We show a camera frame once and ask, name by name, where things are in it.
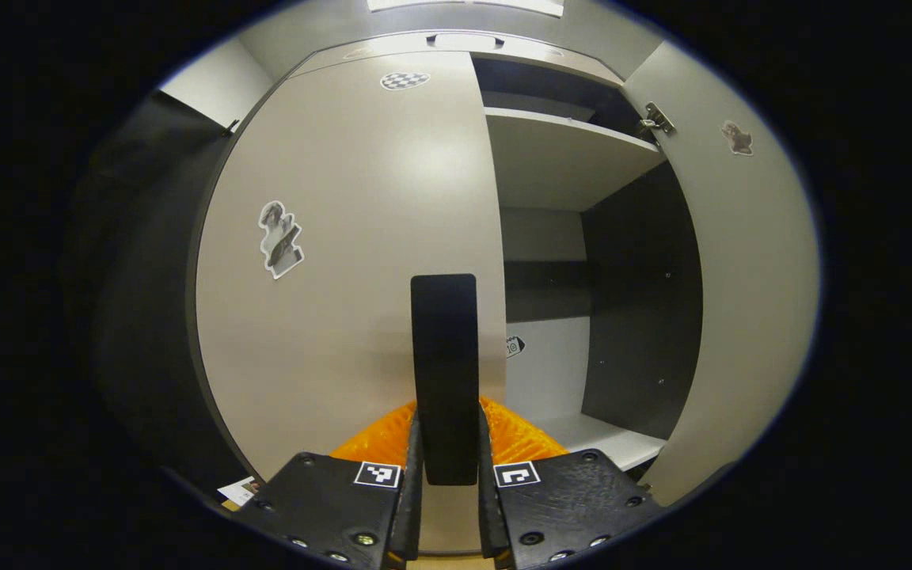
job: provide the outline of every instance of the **white shelf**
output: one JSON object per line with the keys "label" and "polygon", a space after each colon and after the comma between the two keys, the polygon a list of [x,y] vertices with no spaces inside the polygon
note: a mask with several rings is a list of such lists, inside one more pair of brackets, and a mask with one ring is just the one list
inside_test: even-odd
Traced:
{"label": "white shelf", "polygon": [[503,207],[583,212],[665,160],[654,144],[563,116],[484,113]]}
{"label": "white shelf", "polygon": [[584,414],[533,422],[569,451],[597,448],[618,466],[632,469],[655,458],[667,441],[636,433]]}

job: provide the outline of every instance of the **shelf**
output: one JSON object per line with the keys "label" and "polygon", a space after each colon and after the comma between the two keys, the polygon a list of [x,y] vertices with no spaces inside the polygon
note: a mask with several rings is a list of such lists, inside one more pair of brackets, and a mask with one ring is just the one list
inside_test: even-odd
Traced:
{"label": "shelf", "polygon": [[603,451],[622,470],[632,469],[655,458],[663,444],[667,443],[665,440],[619,428],[585,414],[540,420],[533,424],[554,437],[569,451],[589,450],[592,447]]}
{"label": "shelf", "polygon": [[583,212],[663,162],[654,144],[562,116],[484,108],[499,205]]}

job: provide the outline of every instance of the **open cabinet door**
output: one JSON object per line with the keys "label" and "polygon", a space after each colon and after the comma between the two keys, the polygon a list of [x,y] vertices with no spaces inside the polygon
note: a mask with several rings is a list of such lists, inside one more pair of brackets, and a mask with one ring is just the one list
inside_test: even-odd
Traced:
{"label": "open cabinet door", "polygon": [[[504,399],[502,234],[470,55],[292,77],[238,136],[203,225],[196,316],[218,414],[261,476],[415,398],[415,275],[477,277],[479,386]],[[272,201],[303,228],[303,260],[276,278],[260,251]],[[479,549],[477,488],[426,487],[423,522],[421,549]]]}
{"label": "open cabinet door", "polygon": [[[684,410],[643,482],[670,504],[737,461],[792,392],[820,298],[819,243],[792,159],[763,118],[667,42],[622,87],[674,132],[656,140],[684,191],[702,266],[702,335]],[[724,130],[733,123],[731,144]]]}

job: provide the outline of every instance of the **metal hinge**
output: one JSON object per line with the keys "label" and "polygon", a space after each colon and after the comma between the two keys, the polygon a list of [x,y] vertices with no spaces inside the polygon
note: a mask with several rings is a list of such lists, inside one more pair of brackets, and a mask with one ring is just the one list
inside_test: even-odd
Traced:
{"label": "metal hinge", "polygon": [[648,102],[647,118],[640,120],[640,123],[636,128],[636,137],[643,138],[644,135],[649,136],[654,129],[659,129],[665,134],[670,134],[674,132],[674,124],[663,114],[661,109],[656,107],[655,102]]}

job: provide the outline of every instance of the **screw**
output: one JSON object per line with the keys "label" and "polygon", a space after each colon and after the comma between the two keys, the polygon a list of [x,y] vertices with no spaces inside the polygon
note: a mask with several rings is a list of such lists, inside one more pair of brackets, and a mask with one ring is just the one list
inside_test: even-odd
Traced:
{"label": "screw", "polygon": [[540,533],[527,533],[523,534],[522,537],[520,537],[520,544],[528,545],[528,547],[532,547],[532,545],[539,545],[540,542],[543,541],[544,535]]}
{"label": "screw", "polygon": [[354,536],[354,542],[358,542],[358,544],[363,547],[370,547],[370,545],[375,544],[375,537],[372,534],[356,534]]}

